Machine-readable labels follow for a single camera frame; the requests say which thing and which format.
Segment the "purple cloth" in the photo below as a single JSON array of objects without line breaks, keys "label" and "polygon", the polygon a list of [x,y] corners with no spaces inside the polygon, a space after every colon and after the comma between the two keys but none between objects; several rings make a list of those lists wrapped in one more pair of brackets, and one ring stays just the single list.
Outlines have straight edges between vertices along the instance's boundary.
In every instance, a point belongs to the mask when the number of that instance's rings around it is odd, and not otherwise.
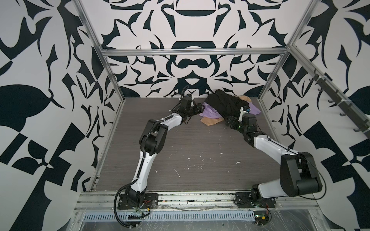
[{"label": "purple cloth", "polygon": [[[206,118],[217,119],[222,118],[216,109],[208,105],[206,102],[202,104],[204,106],[203,112],[199,115]],[[250,114],[259,115],[261,111],[252,103],[249,102]]]}]

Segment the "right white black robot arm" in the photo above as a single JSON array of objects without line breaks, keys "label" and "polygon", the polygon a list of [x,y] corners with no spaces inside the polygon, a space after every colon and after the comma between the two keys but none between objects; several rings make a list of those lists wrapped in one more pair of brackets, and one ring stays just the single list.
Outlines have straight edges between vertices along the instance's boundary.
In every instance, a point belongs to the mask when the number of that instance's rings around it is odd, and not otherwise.
[{"label": "right white black robot arm", "polygon": [[226,125],[240,132],[251,147],[267,154],[280,165],[278,179],[253,186],[253,201],[318,193],[326,185],[321,181],[321,173],[310,153],[298,152],[272,139],[259,130],[255,115],[243,114],[241,118],[229,116]]}]

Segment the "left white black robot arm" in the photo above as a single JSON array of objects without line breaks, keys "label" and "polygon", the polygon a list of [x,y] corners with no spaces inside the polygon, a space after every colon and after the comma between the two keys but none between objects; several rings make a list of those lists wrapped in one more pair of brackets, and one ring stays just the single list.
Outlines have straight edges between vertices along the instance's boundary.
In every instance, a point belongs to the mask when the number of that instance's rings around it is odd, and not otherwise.
[{"label": "left white black robot arm", "polygon": [[171,129],[187,124],[190,119],[202,113],[204,106],[196,103],[189,94],[182,96],[179,103],[170,110],[170,114],[161,119],[150,119],[139,139],[140,158],[134,178],[124,188],[125,196],[132,206],[140,207],[144,203],[147,180],[156,156],[162,151],[167,133]]}]

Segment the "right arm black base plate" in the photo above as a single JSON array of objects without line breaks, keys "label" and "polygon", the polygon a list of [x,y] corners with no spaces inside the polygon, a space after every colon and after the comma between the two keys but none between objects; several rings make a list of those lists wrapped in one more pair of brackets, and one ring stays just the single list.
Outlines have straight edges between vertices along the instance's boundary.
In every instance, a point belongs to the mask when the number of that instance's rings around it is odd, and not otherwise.
[{"label": "right arm black base plate", "polygon": [[235,193],[234,204],[238,208],[275,208],[275,198],[262,198],[254,192]]}]

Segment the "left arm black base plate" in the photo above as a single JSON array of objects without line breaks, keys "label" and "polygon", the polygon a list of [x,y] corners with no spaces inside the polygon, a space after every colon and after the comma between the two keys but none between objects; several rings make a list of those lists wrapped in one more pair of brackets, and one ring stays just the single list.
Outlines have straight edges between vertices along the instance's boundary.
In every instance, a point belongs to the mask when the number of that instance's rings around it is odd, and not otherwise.
[{"label": "left arm black base plate", "polygon": [[140,194],[139,196],[131,196],[127,194],[121,194],[119,196],[118,210],[134,209],[138,208],[151,208],[158,204],[159,194],[158,193],[146,193]]}]

